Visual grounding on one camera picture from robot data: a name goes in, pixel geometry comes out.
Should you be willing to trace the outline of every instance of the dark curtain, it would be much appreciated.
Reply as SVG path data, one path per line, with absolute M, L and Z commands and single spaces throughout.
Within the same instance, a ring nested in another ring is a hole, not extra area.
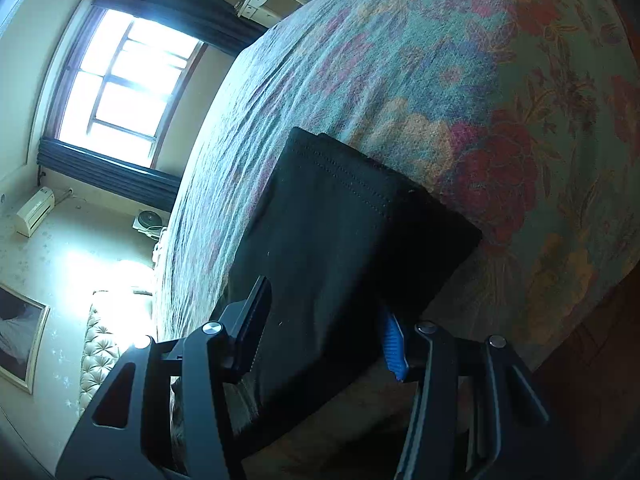
M 163 211 L 174 208 L 180 178 L 43 137 L 38 164 Z
M 237 56 L 267 30 L 236 16 L 225 0 L 95 0 L 94 4 L 162 23 Z

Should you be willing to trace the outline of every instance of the bedsheet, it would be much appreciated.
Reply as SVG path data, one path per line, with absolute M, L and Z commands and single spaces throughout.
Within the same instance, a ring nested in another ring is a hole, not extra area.
M 425 316 L 456 336 L 502 333 L 537 366 L 640 258 L 639 83 L 611 0 L 312 1 L 236 59 L 211 105 L 158 265 L 159 338 L 209 317 L 300 126 L 482 230 Z M 412 393 L 376 365 L 271 450 L 276 476 Z

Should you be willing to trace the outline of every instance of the wall-mounted air conditioner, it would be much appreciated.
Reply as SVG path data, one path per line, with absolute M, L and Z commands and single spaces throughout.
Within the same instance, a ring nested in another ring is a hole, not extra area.
M 43 187 L 15 215 L 15 230 L 31 238 L 34 231 L 56 205 L 53 191 Z

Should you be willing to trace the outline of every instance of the ventilation fan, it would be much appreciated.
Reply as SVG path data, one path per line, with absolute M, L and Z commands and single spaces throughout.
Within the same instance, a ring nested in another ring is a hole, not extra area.
M 158 213 L 153 211 L 140 211 L 133 222 L 133 228 L 147 235 L 149 238 L 158 240 L 163 222 Z

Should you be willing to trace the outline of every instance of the picture frame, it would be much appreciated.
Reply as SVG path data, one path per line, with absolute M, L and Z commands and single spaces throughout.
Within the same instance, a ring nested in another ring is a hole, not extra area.
M 0 283 L 0 380 L 33 394 L 49 307 Z

